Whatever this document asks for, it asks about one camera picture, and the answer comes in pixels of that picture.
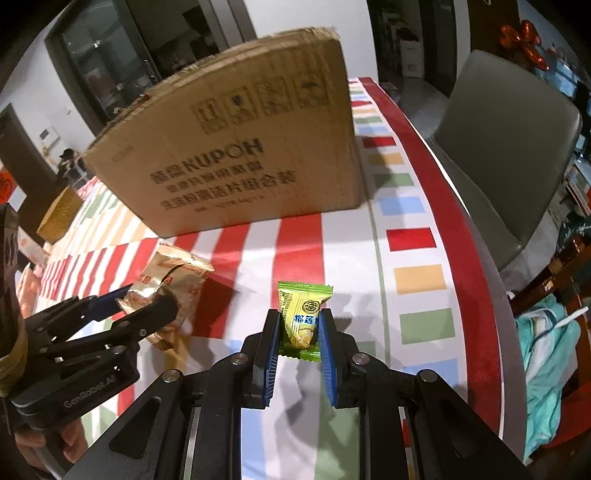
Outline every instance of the gold foil wrapper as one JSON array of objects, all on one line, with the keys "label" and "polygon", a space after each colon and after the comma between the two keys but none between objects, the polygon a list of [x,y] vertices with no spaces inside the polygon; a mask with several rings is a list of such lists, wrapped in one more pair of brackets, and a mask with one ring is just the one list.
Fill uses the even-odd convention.
[{"label": "gold foil wrapper", "polygon": [[176,335],[190,335],[201,288],[211,272],[213,266],[207,260],[174,245],[160,243],[139,279],[119,300],[119,306],[130,314],[152,303],[156,295],[171,293],[178,303],[177,317],[148,336],[154,346],[162,351],[169,350],[174,346]]}]

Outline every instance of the red stripe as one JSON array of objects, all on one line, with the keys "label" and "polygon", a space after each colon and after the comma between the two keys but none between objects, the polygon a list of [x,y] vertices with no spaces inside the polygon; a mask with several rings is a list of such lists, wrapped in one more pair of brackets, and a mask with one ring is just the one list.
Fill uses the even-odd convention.
[{"label": "red stripe", "polygon": [[125,277],[124,282],[120,285],[128,285],[130,283],[135,282],[139,275],[142,273],[142,270],[152,258],[154,254],[154,250],[156,249],[156,245],[158,245],[157,238],[144,238],[141,243],[139,244],[138,250],[135,253],[134,259],[129,266],[129,271]]},{"label": "red stripe", "polygon": [[435,239],[429,227],[386,230],[386,237],[388,238],[388,245],[390,246],[391,252],[436,247]]},{"label": "red stripe", "polygon": [[103,282],[100,284],[99,295],[104,295],[105,293],[109,293],[111,290],[111,284],[115,281],[115,275],[117,275],[117,269],[123,260],[123,256],[125,255],[125,251],[127,250],[129,244],[117,245],[115,250],[113,250],[113,255],[109,260],[109,264],[105,270],[105,276],[103,277]]},{"label": "red stripe", "polygon": [[95,282],[96,271],[99,269],[100,262],[103,260],[103,257],[105,256],[106,251],[107,251],[106,248],[100,249],[100,252],[99,252],[98,256],[96,257],[96,262],[92,266],[92,270],[90,271],[89,280],[88,280],[88,283],[86,284],[86,288],[84,289],[84,295],[82,295],[80,297],[81,299],[90,295],[90,291],[92,290],[92,285]]},{"label": "red stripe", "polygon": [[70,257],[70,263],[68,268],[64,271],[64,281],[61,282],[60,288],[57,290],[57,301],[63,301],[64,297],[66,296],[67,286],[70,283],[70,279],[72,278],[72,273],[76,268],[76,265],[80,261],[80,256],[77,255],[75,257]]},{"label": "red stripe", "polygon": [[363,106],[363,105],[371,105],[371,102],[368,102],[367,100],[353,100],[351,102],[351,107],[356,107],[356,106]]},{"label": "red stripe", "polygon": [[46,295],[46,291],[47,291],[47,286],[49,285],[49,279],[51,277],[51,273],[53,272],[53,269],[56,267],[56,262],[52,262],[50,264],[47,264],[45,271],[43,272],[43,277],[41,279],[41,290],[39,295],[41,295],[42,297],[47,297]]},{"label": "red stripe", "polygon": [[123,392],[117,395],[117,416],[120,416],[127,407],[134,402],[135,390],[134,386],[130,385]]},{"label": "red stripe", "polygon": [[80,287],[82,286],[82,279],[84,278],[84,273],[90,263],[90,258],[92,256],[92,252],[85,253],[84,261],[82,262],[82,266],[78,271],[78,275],[76,276],[76,283],[74,285],[74,290],[72,290],[72,295],[80,295]]},{"label": "red stripe", "polygon": [[62,265],[64,264],[64,259],[62,258],[61,260],[58,260],[56,262],[56,267],[54,268],[53,272],[51,273],[51,279],[47,285],[47,298],[54,300],[54,295],[53,292],[56,288],[56,282],[58,280],[58,278],[60,277],[60,271],[62,268]]},{"label": "red stripe", "polygon": [[174,240],[174,246],[182,248],[187,252],[191,252],[195,246],[195,243],[197,242],[197,238],[199,238],[199,232],[187,233],[185,235],[178,236]]},{"label": "red stripe", "polygon": [[43,296],[45,298],[49,298],[49,292],[51,291],[51,286],[53,285],[53,279],[56,277],[56,272],[59,266],[60,261],[57,260],[51,264],[51,270],[47,272],[47,276],[45,277],[45,285],[43,289]]},{"label": "red stripe", "polygon": [[431,206],[462,313],[468,402],[497,432],[501,422],[501,360],[495,314],[466,218],[437,164],[402,111],[372,79],[360,80],[402,142]]},{"label": "red stripe", "polygon": [[393,137],[364,137],[365,148],[393,147],[396,145]]},{"label": "red stripe", "polygon": [[273,260],[273,309],[279,307],[279,281],[324,284],[322,216],[319,213],[281,220]]},{"label": "red stripe", "polygon": [[70,265],[71,261],[72,261],[72,257],[68,256],[68,257],[64,258],[61,262],[61,266],[60,266],[60,269],[57,273],[57,277],[53,281],[53,289],[51,290],[51,299],[52,300],[58,300],[57,294],[60,291],[60,287],[61,287],[62,282],[67,281],[66,271],[67,271],[68,265]]},{"label": "red stripe", "polygon": [[242,250],[250,227],[249,223],[245,223],[222,230],[212,255],[215,272],[203,286],[201,301],[195,313],[193,336],[223,338],[228,308],[235,294],[236,275],[242,262]]}]

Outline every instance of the cardboard box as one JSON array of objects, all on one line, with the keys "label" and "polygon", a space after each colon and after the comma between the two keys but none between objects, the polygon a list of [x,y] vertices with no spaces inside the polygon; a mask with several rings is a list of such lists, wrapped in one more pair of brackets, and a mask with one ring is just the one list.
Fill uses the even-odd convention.
[{"label": "cardboard box", "polygon": [[184,69],[101,132],[86,161],[165,238],[358,206],[336,33],[294,30]]},{"label": "cardboard box", "polygon": [[401,40],[400,56],[402,58],[402,76],[422,79],[425,66],[421,42]]}]

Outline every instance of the red decoration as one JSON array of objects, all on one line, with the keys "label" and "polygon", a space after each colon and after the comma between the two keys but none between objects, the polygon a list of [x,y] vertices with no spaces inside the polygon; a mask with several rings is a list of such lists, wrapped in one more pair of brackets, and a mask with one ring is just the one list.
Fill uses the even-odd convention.
[{"label": "red decoration", "polygon": [[0,203],[6,203],[15,188],[17,188],[17,182],[7,169],[2,168],[0,170]]},{"label": "red decoration", "polygon": [[529,20],[523,20],[523,22],[521,22],[521,31],[523,32],[523,41],[535,45],[542,45],[542,39],[538,35],[538,31],[535,29],[532,22]]},{"label": "red decoration", "polygon": [[501,27],[501,33],[503,34],[501,37],[501,45],[503,45],[507,50],[516,48],[521,42],[519,33],[511,25],[503,25]]},{"label": "red decoration", "polygon": [[507,50],[520,49],[525,58],[540,70],[547,72],[550,68],[544,57],[535,49],[534,45],[541,45],[542,41],[535,26],[529,20],[521,22],[521,32],[518,32],[511,25],[501,27],[501,45]]}]

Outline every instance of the candy wrapper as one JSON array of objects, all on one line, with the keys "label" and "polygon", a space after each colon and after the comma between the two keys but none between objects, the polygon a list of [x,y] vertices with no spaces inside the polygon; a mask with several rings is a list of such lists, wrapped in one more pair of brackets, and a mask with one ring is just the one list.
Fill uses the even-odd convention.
[{"label": "candy wrapper", "polygon": [[311,283],[279,282],[279,305],[285,324],[280,353],[305,360],[320,360],[316,325],[320,306],[332,296],[332,287]]},{"label": "candy wrapper", "polygon": [[178,303],[177,317],[148,336],[148,340],[157,348],[168,350],[174,345],[175,335],[192,330],[201,287],[211,272],[213,266],[207,260],[182,248],[162,243],[127,295],[119,300],[119,306],[126,314],[130,314],[152,303],[159,293],[171,293]]}]

